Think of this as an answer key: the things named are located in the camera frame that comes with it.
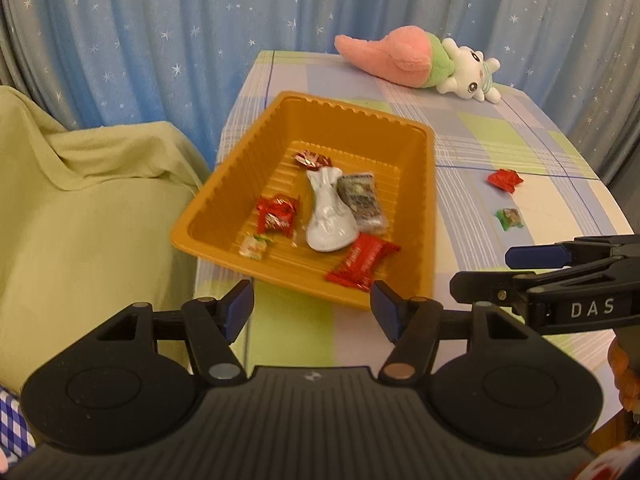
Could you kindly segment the right hand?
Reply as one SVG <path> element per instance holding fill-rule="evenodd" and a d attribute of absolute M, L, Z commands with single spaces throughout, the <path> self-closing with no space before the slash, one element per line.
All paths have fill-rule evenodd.
<path fill-rule="evenodd" d="M 630 368 L 629 356 L 617 338 L 614 338 L 608 347 L 608 365 L 620 394 L 620 404 L 627 412 L 632 412 L 639 403 L 640 380 L 638 374 Z"/>

